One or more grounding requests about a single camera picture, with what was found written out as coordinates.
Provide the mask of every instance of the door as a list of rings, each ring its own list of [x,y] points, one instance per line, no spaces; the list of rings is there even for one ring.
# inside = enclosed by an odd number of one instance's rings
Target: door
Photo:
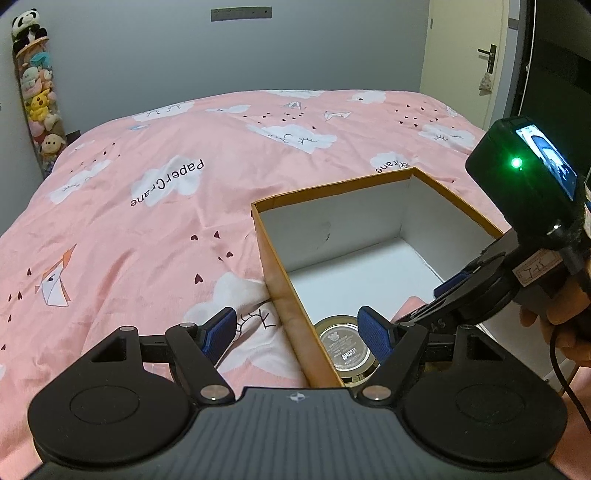
[[[431,0],[420,92],[449,105],[480,128],[488,128],[505,51],[506,0]],[[492,65],[492,92],[479,89]]]

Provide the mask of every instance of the label on tin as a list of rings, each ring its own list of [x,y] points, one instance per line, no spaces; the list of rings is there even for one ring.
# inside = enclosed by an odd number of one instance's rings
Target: label on tin
[[[370,351],[352,325],[335,325],[320,335],[335,368],[341,372],[355,370],[367,361]]]

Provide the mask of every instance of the camera screen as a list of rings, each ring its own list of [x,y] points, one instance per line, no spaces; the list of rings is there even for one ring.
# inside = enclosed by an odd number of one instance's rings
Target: camera screen
[[[556,147],[535,125],[517,130],[525,143],[527,143],[537,157],[544,163],[562,189],[571,200],[574,200],[574,191],[577,186],[577,174],[559,153]]]

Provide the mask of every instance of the blue gripper pad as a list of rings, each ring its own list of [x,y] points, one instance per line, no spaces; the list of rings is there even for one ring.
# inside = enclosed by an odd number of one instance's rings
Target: blue gripper pad
[[[226,307],[201,326],[205,330],[201,351],[214,365],[234,340],[237,325],[236,310]]]
[[[393,325],[370,307],[361,307],[357,313],[359,336],[380,364],[390,356],[394,348],[388,331]]]
[[[435,290],[433,290],[433,296],[438,299],[450,291],[453,287],[461,283],[465,278],[468,278],[468,276],[470,276],[470,272],[462,270],[460,273],[455,274],[447,282],[442,283]]]

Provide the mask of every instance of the silver screw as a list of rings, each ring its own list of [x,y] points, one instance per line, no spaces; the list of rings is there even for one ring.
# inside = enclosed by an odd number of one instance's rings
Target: silver screw
[[[201,389],[201,396],[208,400],[222,400],[229,394],[230,391],[223,385],[208,385]]]
[[[372,385],[363,389],[363,396],[370,400],[386,400],[390,395],[392,395],[392,391],[382,385]]]

